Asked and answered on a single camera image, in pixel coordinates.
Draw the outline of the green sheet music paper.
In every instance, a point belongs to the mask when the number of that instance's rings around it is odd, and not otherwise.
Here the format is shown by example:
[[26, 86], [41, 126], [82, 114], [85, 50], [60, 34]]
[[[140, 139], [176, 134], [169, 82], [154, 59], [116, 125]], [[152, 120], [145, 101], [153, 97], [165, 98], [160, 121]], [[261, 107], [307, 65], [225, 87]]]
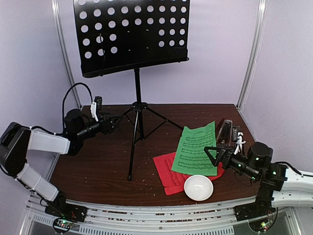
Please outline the green sheet music paper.
[[205, 147], [216, 147], [215, 122], [195, 129], [185, 126], [172, 171], [186, 175], [217, 176], [217, 167], [211, 163], [204, 151]]

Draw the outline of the red wooden metronome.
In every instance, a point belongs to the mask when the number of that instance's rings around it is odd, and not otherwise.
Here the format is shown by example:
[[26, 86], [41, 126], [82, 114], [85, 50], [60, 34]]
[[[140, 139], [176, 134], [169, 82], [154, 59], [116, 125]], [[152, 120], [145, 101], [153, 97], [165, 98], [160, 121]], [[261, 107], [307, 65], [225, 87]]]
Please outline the red wooden metronome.
[[216, 127], [216, 146], [230, 147], [232, 141], [232, 120], [222, 118]]

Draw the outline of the red sheet music paper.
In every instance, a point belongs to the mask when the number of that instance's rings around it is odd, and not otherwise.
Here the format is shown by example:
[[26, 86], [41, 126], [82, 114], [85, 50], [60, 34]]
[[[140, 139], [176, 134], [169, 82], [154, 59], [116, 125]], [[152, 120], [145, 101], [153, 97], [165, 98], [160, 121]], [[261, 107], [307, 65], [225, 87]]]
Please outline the red sheet music paper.
[[[166, 195], [172, 195], [184, 191], [184, 183], [186, 179], [191, 176], [172, 170], [175, 155], [175, 152], [173, 152], [170, 154], [154, 157], [154, 163]], [[208, 176], [211, 181], [220, 178], [224, 174], [222, 164], [219, 164], [216, 169], [216, 176]]]

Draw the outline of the black perforated music stand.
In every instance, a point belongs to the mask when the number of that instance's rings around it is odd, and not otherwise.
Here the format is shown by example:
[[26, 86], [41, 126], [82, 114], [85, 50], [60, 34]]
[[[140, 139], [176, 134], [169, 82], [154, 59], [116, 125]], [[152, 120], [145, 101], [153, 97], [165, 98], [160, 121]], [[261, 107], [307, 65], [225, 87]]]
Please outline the black perforated music stand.
[[187, 0], [75, 0], [81, 73], [95, 78], [133, 70], [136, 101], [132, 143], [146, 138], [140, 69], [188, 60]]

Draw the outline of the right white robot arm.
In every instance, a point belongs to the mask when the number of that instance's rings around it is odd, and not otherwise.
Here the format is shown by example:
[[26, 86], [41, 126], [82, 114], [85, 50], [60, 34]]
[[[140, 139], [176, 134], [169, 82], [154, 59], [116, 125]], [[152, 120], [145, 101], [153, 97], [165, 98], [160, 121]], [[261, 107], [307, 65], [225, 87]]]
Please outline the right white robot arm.
[[217, 147], [206, 146], [204, 151], [213, 166], [222, 164], [223, 169], [231, 168], [259, 183], [255, 201], [236, 206], [237, 215], [261, 216], [285, 206], [312, 207], [313, 174], [297, 170], [287, 162], [273, 163], [273, 149], [266, 144], [255, 142], [246, 156]]

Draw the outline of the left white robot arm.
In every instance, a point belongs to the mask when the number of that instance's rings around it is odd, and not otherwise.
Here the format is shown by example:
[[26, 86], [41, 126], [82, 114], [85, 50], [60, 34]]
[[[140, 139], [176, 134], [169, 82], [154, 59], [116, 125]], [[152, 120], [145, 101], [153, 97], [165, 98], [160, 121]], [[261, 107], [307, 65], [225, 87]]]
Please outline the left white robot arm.
[[123, 117], [103, 113], [93, 114], [89, 121], [84, 118], [79, 109], [70, 110], [63, 119], [65, 128], [60, 134], [35, 131], [33, 127], [12, 122], [0, 139], [0, 165], [5, 173], [51, 203], [51, 209], [59, 217], [69, 215], [69, 204], [60, 199], [61, 190], [28, 163], [27, 155], [29, 152], [46, 152], [75, 156], [85, 140], [98, 133], [113, 133]]

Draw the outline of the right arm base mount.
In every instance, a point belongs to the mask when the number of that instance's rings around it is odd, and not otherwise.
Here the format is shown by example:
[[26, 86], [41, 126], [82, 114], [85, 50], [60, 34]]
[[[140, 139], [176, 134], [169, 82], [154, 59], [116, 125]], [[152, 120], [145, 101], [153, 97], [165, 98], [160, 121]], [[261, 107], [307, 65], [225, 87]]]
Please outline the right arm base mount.
[[266, 208], [255, 203], [234, 207], [237, 221], [248, 221], [250, 229], [258, 234], [267, 232], [276, 222], [278, 208]]

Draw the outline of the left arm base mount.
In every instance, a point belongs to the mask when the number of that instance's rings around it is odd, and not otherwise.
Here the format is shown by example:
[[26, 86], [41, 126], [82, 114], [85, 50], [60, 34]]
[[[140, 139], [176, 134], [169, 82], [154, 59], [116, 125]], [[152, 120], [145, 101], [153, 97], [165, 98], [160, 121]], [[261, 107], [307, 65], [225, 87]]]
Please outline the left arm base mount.
[[53, 230], [60, 235], [71, 230], [77, 222], [84, 222], [87, 215], [87, 207], [67, 202], [66, 194], [59, 191], [53, 201], [45, 199], [45, 213], [55, 216], [52, 222]]

